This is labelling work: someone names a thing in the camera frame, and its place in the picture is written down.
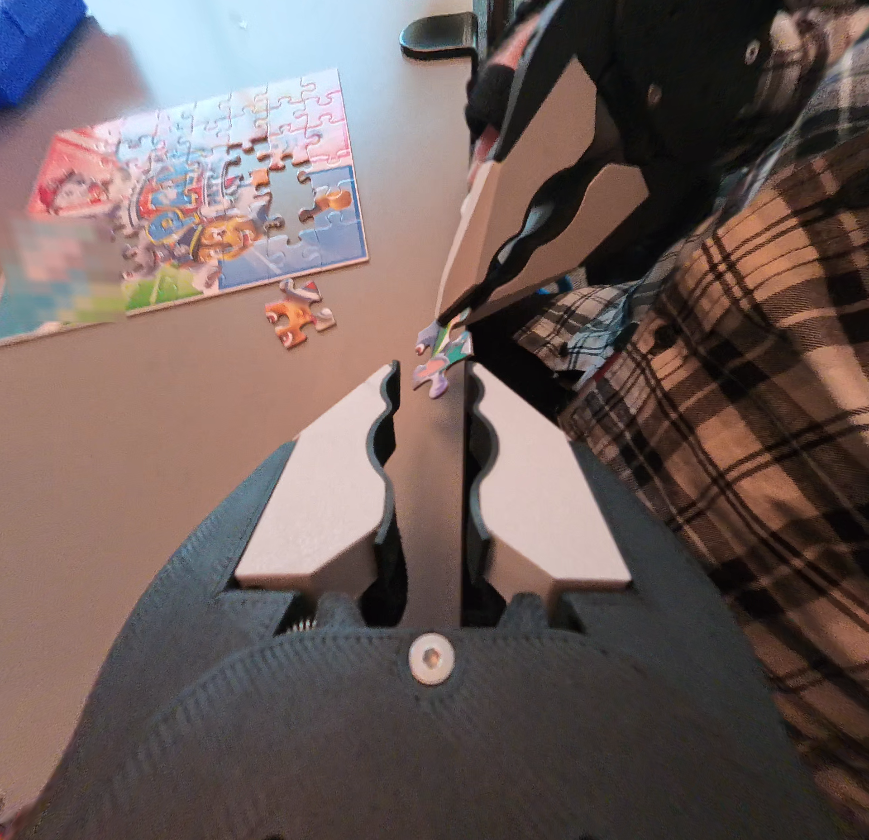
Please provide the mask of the orange white puzzle piece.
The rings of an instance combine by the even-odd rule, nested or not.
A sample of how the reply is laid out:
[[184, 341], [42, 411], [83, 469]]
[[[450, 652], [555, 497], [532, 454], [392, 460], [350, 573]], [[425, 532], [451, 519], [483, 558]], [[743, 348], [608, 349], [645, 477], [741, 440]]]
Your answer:
[[312, 325], [318, 333], [336, 327], [332, 311], [320, 306], [322, 296], [315, 281], [297, 286], [292, 278], [278, 285], [281, 297], [267, 303], [265, 317], [274, 328], [274, 333], [286, 350], [291, 350], [307, 340], [305, 328]]

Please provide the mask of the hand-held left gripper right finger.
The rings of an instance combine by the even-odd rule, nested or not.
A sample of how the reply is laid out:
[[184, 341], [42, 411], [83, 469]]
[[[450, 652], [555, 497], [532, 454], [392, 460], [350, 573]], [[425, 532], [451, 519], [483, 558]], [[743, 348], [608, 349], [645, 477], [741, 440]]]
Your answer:
[[468, 567], [502, 597], [617, 591], [631, 573], [567, 437], [480, 364], [468, 498]]

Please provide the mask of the person in plaid shirt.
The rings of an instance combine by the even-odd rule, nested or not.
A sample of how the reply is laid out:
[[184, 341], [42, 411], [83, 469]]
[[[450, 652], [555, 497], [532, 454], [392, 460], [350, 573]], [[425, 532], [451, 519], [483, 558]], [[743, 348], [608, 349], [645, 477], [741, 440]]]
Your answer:
[[867, 838], [867, 0], [786, 0], [785, 131], [645, 274], [535, 299], [557, 420], [701, 562], [798, 755]]

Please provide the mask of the assembled cartoon jigsaw puzzle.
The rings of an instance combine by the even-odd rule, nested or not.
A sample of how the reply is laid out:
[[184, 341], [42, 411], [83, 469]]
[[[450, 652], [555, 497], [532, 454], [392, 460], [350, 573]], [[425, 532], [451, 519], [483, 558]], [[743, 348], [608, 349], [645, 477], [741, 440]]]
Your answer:
[[368, 262], [336, 69], [50, 140], [2, 248], [2, 346]]

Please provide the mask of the pastel green purple puzzle piece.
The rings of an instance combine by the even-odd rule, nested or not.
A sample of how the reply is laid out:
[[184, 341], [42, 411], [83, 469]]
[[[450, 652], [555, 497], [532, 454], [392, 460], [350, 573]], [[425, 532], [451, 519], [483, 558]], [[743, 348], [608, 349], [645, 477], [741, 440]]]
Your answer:
[[422, 356], [430, 351], [429, 359], [418, 365], [412, 374], [412, 388], [419, 389], [429, 383], [429, 398], [439, 398], [448, 388], [448, 370], [473, 355], [472, 334], [463, 330], [457, 337], [453, 336], [456, 327], [463, 327], [470, 313], [469, 309], [455, 316], [448, 324], [441, 326], [437, 321], [431, 322], [417, 337], [415, 351]]

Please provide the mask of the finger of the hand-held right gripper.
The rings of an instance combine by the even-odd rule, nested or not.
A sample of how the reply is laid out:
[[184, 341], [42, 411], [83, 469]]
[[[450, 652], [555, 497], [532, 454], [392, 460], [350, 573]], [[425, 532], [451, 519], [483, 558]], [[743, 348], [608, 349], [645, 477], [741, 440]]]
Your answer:
[[436, 318], [447, 322], [480, 305], [516, 276], [516, 249], [539, 190], [570, 169], [594, 137], [596, 86], [569, 58], [539, 109], [508, 152], [478, 167], [441, 275]]
[[559, 234], [545, 233], [550, 221], [542, 207], [536, 208], [523, 231], [501, 252], [496, 286], [469, 312], [467, 322], [505, 309], [578, 268], [647, 197], [639, 167], [609, 163], [592, 179], [573, 219]]

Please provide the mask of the blue plastic bin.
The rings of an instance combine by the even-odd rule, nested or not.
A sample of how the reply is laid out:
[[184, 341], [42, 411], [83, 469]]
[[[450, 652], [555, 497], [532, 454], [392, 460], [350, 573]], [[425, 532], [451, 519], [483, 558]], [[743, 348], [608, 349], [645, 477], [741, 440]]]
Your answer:
[[85, 14], [83, 0], [1, 0], [1, 107], [24, 99]]

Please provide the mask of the black table clamp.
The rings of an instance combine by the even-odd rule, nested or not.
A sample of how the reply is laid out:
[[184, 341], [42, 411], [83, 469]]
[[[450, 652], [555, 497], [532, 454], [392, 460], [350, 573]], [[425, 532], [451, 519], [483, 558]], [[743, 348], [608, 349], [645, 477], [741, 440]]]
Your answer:
[[478, 60], [478, 21], [475, 13], [431, 15], [410, 22], [399, 35], [402, 54], [415, 61], [468, 57]]

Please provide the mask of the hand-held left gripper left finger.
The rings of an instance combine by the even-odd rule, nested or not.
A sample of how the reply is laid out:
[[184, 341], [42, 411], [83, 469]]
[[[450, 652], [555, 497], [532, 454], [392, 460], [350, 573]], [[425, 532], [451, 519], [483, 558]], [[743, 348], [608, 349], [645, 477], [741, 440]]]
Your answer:
[[396, 523], [386, 463], [396, 450], [401, 368], [377, 369], [293, 440], [234, 571], [244, 588], [362, 596]]

